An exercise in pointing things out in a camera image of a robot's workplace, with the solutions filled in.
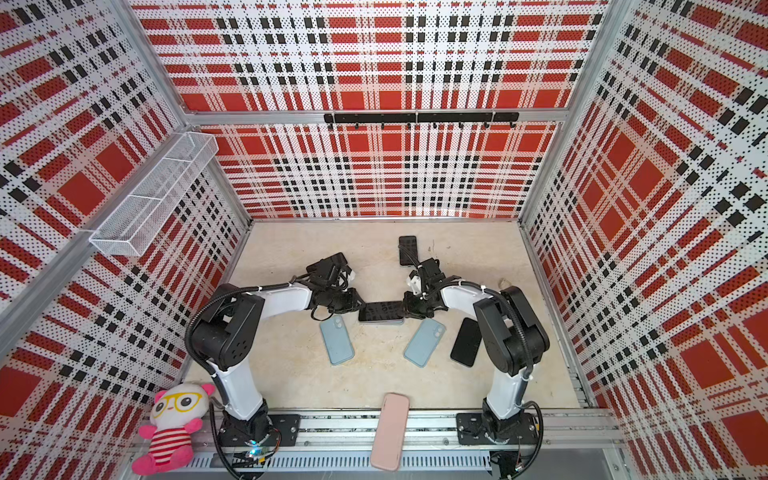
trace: smartphone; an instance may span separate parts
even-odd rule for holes
[[[413,260],[419,261],[419,245],[415,235],[404,235],[398,239],[401,266],[415,266]]]
[[[352,348],[344,319],[340,315],[320,322],[320,332],[323,334],[331,365],[339,365],[355,356],[355,349]]]
[[[384,405],[376,426],[371,450],[371,466],[394,472],[400,468],[402,443],[406,438],[406,423],[411,402],[397,393],[384,395]]]
[[[451,350],[451,360],[464,366],[473,366],[481,341],[480,325],[471,318],[465,318],[462,322],[462,328],[458,329],[458,336],[453,344],[453,350]]]
[[[399,302],[370,302],[360,310],[357,321],[368,324],[402,325],[405,313],[402,301]]]
[[[402,355],[419,368],[424,368],[435,347],[440,343],[443,333],[445,333],[445,326],[442,323],[430,318],[422,320],[421,326],[416,330]]]

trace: white wire mesh basket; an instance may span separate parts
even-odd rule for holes
[[[184,193],[218,151],[211,134],[182,134],[91,235],[91,243],[107,255],[144,255]]]

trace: red plaid pattern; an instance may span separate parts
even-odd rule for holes
[[[140,258],[95,254],[0,363],[0,476],[118,473],[243,228],[205,173]]]
[[[177,126],[104,5],[30,5],[0,13],[0,310]]]
[[[177,126],[106,2],[0,12],[0,310]],[[0,478],[111,478],[242,235],[201,175],[138,259],[94,255],[0,362]]]
[[[564,107],[607,0],[131,0],[192,111]]]
[[[554,123],[206,127],[260,217],[516,217]]]
[[[531,228],[646,478],[768,475],[767,6],[631,12]]]

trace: pink plush toy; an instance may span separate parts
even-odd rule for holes
[[[151,440],[149,453],[131,466],[137,475],[168,472],[192,460],[191,433],[203,428],[202,415],[208,411],[208,396],[213,384],[182,383],[154,396],[149,421],[139,428],[143,439]]]

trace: beige floor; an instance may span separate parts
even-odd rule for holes
[[[398,261],[401,235],[416,235],[419,258],[440,259],[447,275],[459,275],[498,288],[502,277],[519,286],[539,316],[551,342],[534,371],[526,399],[544,408],[578,408],[558,348],[554,327],[515,223],[328,221],[255,223],[231,283],[237,286],[279,283],[305,267],[344,252],[356,271],[353,286],[365,301],[400,300],[409,269]],[[446,327],[426,367],[402,354],[420,321],[401,326],[360,325],[358,313],[344,315],[355,357],[338,366],[328,360],[318,322],[308,311],[265,319],[251,349],[257,388],[272,408],[378,408],[385,393],[411,399],[412,408],[479,408],[491,387],[494,366],[481,346],[470,369],[449,358],[465,315],[437,312]],[[192,365],[186,380],[207,379]]]

